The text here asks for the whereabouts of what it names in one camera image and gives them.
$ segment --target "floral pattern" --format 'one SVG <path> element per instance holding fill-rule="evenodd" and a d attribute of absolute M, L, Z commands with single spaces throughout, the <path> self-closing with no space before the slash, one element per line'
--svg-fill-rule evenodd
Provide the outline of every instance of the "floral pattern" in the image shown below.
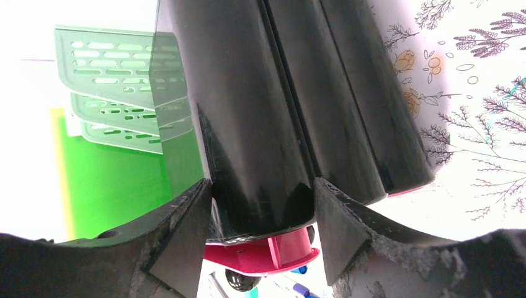
<path fill-rule="evenodd" d="M 437 173 L 430 186 L 396 199 L 418 204 L 440 192 L 450 202 L 444 215 L 434 212 L 442 208 L 439 201 L 422 203 L 430 210 L 419 209 L 426 216 L 413 226 L 407 216 L 397 220 L 416 229 L 430 218 L 480 227 L 470 237 L 502 227 L 526 228 L 526 5 L 514 0 L 369 3 Z M 378 210 L 389 204 L 384 201 Z M 384 210 L 394 219 L 398 212 Z M 443 237 L 454 238 L 449 232 Z"/>

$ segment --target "yellow edge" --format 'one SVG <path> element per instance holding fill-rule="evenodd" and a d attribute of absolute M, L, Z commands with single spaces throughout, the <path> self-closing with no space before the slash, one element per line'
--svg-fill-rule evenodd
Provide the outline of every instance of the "yellow edge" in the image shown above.
<path fill-rule="evenodd" d="M 60 119 L 64 117 L 64 109 L 50 109 L 51 127 L 53 129 L 53 139 L 55 141 L 56 165 L 60 178 L 60 192 L 62 193 L 62 206 L 64 212 L 64 223 L 69 240 L 75 239 L 73 219 L 71 218 L 71 206 L 69 205 L 69 187 L 64 164 L 63 147 L 61 140 Z"/>

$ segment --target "green board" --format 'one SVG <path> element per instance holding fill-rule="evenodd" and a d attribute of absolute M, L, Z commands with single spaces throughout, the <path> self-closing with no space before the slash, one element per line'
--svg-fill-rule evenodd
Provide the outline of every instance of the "green board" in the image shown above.
<path fill-rule="evenodd" d="M 163 144 L 170 152 L 165 161 L 163 155 L 68 137 L 63 110 L 52 110 L 51 114 L 74 238 L 94 238 L 125 224 L 203 177 L 194 133 Z"/>

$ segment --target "yellow strip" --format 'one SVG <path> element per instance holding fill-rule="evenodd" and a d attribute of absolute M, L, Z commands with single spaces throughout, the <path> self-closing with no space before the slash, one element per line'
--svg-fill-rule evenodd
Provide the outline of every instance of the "yellow strip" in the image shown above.
<path fill-rule="evenodd" d="M 58 168 L 58 176 L 60 180 L 60 191 L 62 193 L 62 206 L 64 212 L 64 223 L 66 225 L 66 233 L 68 240 L 75 239 L 75 232 L 73 227 L 73 219 L 71 218 L 71 208 L 69 205 L 69 187 L 66 173 L 66 166 L 64 164 L 62 136 L 61 136 L 61 121 L 64 119 L 64 109 L 50 109 L 51 127 L 53 129 L 53 138 L 55 140 L 55 154 Z"/>

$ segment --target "glossy black surface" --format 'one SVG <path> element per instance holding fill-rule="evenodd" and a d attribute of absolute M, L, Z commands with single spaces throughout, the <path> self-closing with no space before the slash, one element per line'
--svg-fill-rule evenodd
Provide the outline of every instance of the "glossy black surface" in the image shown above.
<path fill-rule="evenodd" d="M 228 269 L 225 270 L 225 276 L 228 284 L 239 292 L 248 292 L 261 281 L 261 277 L 245 276 Z"/>
<path fill-rule="evenodd" d="M 431 182 L 434 175 L 422 141 L 367 1 L 314 2 L 321 3 L 326 14 L 385 191 L 392 194 Z"/>
<path fill-rule="evenodd" d="M 308 225 L 313 171 L 264 7 L 169 1 L 215 199 L 210 242 Z"/>
<path fill-rule="evenodd" d="M 268 2 L 316 175 L 363 204 L 384 198 L 354 95 L 320 5 Z"/>

